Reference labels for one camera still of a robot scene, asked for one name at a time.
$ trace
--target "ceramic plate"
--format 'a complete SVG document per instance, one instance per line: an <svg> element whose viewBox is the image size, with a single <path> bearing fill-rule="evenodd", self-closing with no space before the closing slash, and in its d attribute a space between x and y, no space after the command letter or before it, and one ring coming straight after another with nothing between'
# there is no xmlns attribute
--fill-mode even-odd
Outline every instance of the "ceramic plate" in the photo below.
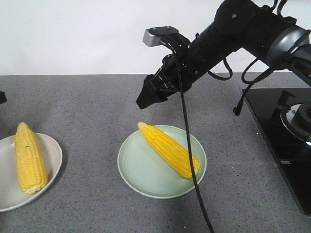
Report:
<svg viewBox="0 0 311 233"><path fill-rule="evenodd" d="M182 129L156 125L174 138L183 147L188 148L186 132ZM207 159L199 141L190 135L191 150L201 163L196 175L198 183L202 180ZM118 154L118 168L124 181L135 191L157 199L176 198L194 188L192 179L180 177L146 142L138 130L131 134L121 145Z"/></svg>
<svg viewBox="0 0 311 233"><path fill-rule="evenodd" d="M62 150L51 137L35 133L48 171L48 184L35 194L24 194L19 186L16 160L15 136L0 140L0 212L14 210L41 195L54 181L62 164Z"/></svg>

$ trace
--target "gray countertop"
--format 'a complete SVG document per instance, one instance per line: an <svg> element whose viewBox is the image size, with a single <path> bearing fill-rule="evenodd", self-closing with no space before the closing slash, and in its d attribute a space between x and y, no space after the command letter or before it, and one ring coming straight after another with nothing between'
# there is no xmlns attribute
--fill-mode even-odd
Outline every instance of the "gray countertop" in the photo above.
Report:
<svg viewBox="0 0 311 233"><path fill-rule="evenodd" d="M256 76L250 73L249 79ZM145 75L0 76L0 138L21 121L53 137L61 170L37 199L0 213L0 232L208 232L194 190L168 200L132 190L118 171L118 150L140 121L184 129L180 96L140 110ZM190 132L204 147L207 171L199 184L217 233L306 233L303 215L247 105L235 106L245 86L200 78L186 97ZM308 87L291 73L274 73L254 87Z"/></svg>

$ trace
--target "corn cob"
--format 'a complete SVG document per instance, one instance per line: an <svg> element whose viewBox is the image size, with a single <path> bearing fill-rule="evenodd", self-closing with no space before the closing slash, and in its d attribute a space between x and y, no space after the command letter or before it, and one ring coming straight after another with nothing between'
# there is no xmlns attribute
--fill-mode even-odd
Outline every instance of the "corn cob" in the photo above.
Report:
<svg viewBox="0 0 311 233"><path fill-rule="evenodd" d="M140 122L138 128L152 148L181 177L185 179L192 177L188 150L155 126ZM200 169L200 161L194 155L192 155L192 160L196 174Z"/></svg>
<svg viewBox="0 0 311 233"><path fill-rule="evenodd" d="M35 134L22 122L15 135L17 175L22 192L33 194L48 183L48 174Z"/></svg>

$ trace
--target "black stovetop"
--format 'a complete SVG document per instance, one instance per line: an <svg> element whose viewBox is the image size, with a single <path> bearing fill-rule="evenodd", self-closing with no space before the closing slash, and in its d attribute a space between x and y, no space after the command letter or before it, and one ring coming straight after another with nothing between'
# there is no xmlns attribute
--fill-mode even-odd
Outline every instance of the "black stovetop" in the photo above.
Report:
<svg viewBox="0 0 311 233"><path fill-rule="evenodd" d="M311 101L311 88L254 88L247 102L301 211L311 215L311 146L283 125L286 105Z"/></svg>

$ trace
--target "light green plate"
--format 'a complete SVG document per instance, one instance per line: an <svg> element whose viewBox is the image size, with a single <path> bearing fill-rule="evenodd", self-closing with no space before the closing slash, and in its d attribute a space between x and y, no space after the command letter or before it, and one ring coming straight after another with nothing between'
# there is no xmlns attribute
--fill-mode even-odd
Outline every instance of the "light green plate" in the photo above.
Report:
<svg viewBox="0 0 311 233"><path fill-rule="evenodd" d="M186 132L174 126L156 125L188 148ZM191 151L200 161L201 168L196 175L198 183L202 180L207 159L199 141L190 135ZM194 188L192 179L180 177L147 143L138 130L121 145L118 154L118 168L124 181L135 191L157 199L176 198Z"/></svg>

